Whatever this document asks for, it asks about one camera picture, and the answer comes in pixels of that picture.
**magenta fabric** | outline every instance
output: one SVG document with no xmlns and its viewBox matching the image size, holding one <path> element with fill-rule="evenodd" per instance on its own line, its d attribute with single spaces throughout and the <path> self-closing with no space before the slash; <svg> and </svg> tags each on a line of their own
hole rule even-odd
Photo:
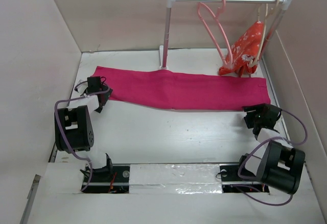
<svg viewBox="0 0 327 224">
<path fill-rule="evenodd" d="M 270 103 L 266 79 L 234 78 L 168 70 L 140 72 L 97 67 L 106 77 L 111 100 L 160 109 L 242 110 Z"/>
</svg>

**plastic hanger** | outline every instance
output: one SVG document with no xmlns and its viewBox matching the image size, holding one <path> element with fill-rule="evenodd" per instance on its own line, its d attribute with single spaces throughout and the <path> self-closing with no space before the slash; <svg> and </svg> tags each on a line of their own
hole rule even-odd
<svg viewBox="0 0 327 224">
<path fill-rule="evenodd" d="M 276 5 L 274 6 L 274 8 L 271 8 L 270 11 L 268 12 L 268 4 L 266 4 L 266 13 L 265 13 L 265 19 L 264 19 L 264 30 L 263 30 L 262 37 L 261 37 L 261 43 L 260 43 L 259 51 L 258 51 L 258 54 L 256 55 L 255 60 L 250 61 L 249 67 L 256 66 L 258 61 L 259 61 L 259 56 L 260 56 L 262 46 L 264 44 L 264 40 L 265 40 L 265 36 L 266 36 L 267 19 L 271 15 L 273 15 L 275 13 L 276 9 L 278 8 L 278 5 L 279 5 L 279 0 L 276 1 Z M 260 7 L 261 7 L 261 5 L 259 5 L 259 7 L 258 7 L 258 21 L 260 21 Z"/>
<path fill-rule="evenodd" d="M 220 8 L 220 7 L 217 8 L 217 13 L 216 13 L 216 14 L 214 14 L 213 11 L 212 11 L 212 10 L 211 10 L 211 9 L 210 9 L 206 4 L 204 4 L 204 3 L 199 3 L 197 9 L 198 9 L 198 15 L 199 15 L 199 18 L 200 18 L 200 20 L 203 22 L 205 29 L 207 30 L 207 32 L 208 32 L 208 34 L 209 34 L 211 40 L 212 40 L 213 43 L 215 44 L 216 49 L 217 49 L 217 51 L 218 51 L 218 53 L 219 53 L 219 55 L 220 55 L 221 60 L 223 61 L 223 63 L 224 63 L 225 65 L 228 65 L 228 63 L 226 62 L 226 60 L 225 60 L 225 58 L 224 58 L 224 55 L 222 54 L 222 51 L 221 51 L 221 49 L 220 49 L 220 47 L 219 47 L 219 45 L 218 45 L 218 43 L 217 43 L 217 41 L 216 41 L 214 35 L 212 34 L 212 32 L 211 32 L 210 29 L 209 29 L 209 26 L 206 24 L 205 20 L 204 20 L 203 17 L 201 16 L 200 8 L 201 8 L 201 7 L 204 7 L 204 8 L 205 8 L 209 13 L 210 13 L 210 15 L 212 16 L 212 18 L 215 20 L 216 24 L 218 25 L 218 27 L 219 27 L 219 29 L 220 29 L 220 32 L 222 33 L 222 35 L 223 35 L 223 37 L 224 37 L 224 40 L 225 40 L 225 43 L 226 43 L 226 46 L 227 46 L 228 55 L 229 55 L 229 64 L 231 65 L 231 64 L 232 64 L 232 60 L 233 60 L 233 58 L 232 58 L 232 53 L 231 53 L 231 48 L 230 48 L 230 45 L 229 45 L 229 42 L 228 42 L 227 36 L 226 36 L 226 34 L 225 34 L 225 31 L 224 31 L 223 27 L 221 26 L 221 24 L 220 24 L 220 22 L 219 22 L 219 19 L 218 19 L 218 18 L 219 18 L 219 15 L 225 11 L 226 0 L 222 0 L 222 3 L 223 3 L 223 4 L 222 4 L 222 7 L 221 7 L 221 8 Z"/>
</svg>

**clothes rack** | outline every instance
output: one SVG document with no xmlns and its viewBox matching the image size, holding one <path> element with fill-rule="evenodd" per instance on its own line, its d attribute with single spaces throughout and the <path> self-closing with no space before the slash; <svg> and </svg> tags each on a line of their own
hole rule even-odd
<svg viewBox="0 0 327 224">
<path fill-rule="evenodd" d="M 168 44 L 169 44 L 169 28 L 171 21 L 171 10 L 174 2 L 222 2 L 222 0 L 167 0 L 166 9 L 166 24 L 165 24 L 165 36 L 163 40 L 163 54 L 161 61 L 161 69 L 167 69 L 167 56 L 168 56 Z M 226 0 L 227 3 L 254 3 L 254 4 L 276 4 L 277 0 Z M 279 23 L 281 22 L 285 12 L 290 6 L 292 0 L 279 0 L 278 4 L 282 7 L 277 12 L 275 19 L 273 20 L 268 34 L 265 38 L 259 60 L 261 59 L 265 49 L 267 48 L 268 41 L 272 38 L 275 30 L 277 29 Z"/>
</svg>

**red floral garment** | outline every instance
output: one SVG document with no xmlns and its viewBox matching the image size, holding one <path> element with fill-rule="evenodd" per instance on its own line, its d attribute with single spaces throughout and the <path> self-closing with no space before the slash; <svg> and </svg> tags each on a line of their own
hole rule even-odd
<svg viewBox="0 0 327 224">
<path fill-rule="evenodd" d="M 264 29 L 263 22 L 255 22 L 240 38 L 231 46 L 233 62 L 231 68 L 222 66 L 219 68 L 218 74 L 225 75 L 231 72 L 242 76 L 244 71 L 254 73 L 258 65 L 249 67 L 249 61 L 255 60 L 261 43 L 262 33 Z"/>
</svg>

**black mount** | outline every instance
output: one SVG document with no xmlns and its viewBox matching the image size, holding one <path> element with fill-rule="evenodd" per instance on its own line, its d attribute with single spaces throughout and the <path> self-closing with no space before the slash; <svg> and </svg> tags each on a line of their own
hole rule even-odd
<svg viewBox="0 0 327 224">
<path fill-rule="evenodd" d="M 288 148 L 279 142 L 270 141 L 260 162 L 256 177 L 258 181 L 288 194 L 294 194 L 301 180 L 306 154 L 295 148 Z M 285 169 L 278 166 L 284 162 Z"/>
<path fill-rule="evenodd" d="M 58 109 L 60 124 L 69 141 L 69 144 L 75 151 L 90 151 L 94 144 L 94 134 L 87 106 L 79 106 L 72 110 L 68 108 Z M 57 120 L 55 119 L 55 140 L 59 151 L 66 151 L 70 154 L 66 143 L 59 131 Z"/>
<path fill-rule="evenodd" d="M 107 156 L 107 163 L 106 166 L 103 166 L 102 168 L 98 168 L 98 169 L 93 169 L 93 173 L 92 173 L 92 181 L 93 182 L 99 182 L 99 181 L 111 181 L 113 178 L 113 165 L 112 165 L 112 161 L 109 157 L 108 154 L 106 154 Z M 85 170 L 80 170 L 83 175 L 85 176 L 86 179 L 89 178 L 90 175 L 90 168 L 87 166 L 85 168 Z"/>
<path fill-rule="evenodd" d="M 103 106 L 106 105 L 111 93 L 112 93 L 112 89 L 110 89 L 105 83 L 104 81 L 101 81 L 101 77 L 100 76 L 96 76 L 96 77 L 88 77 L 87 78 L 87 88 L 84 91 L 84 93 L 86 94 L 92 94 L 95 92 L 99 92 L 99 91 L 106 91 L 108 90 L 108 92 L 104 93 L 104 94 L 99 94 L 98 95 L 98 101 L 99 101 L 99 107 L 97 109 L 95 109 L 96 112 L 101 113 Z"/>
<path fill-rule="evenodd" d="M 243 107 L 246 116 L 244 117 L 248 129 L 252 129 L 255 138 L 258 138 L 260 130 L 267 128 L 273 131 L 276 122 L 281 117 L 281 109 L 270 104 L 259 104 L 250 107 Z"/>
</svg>

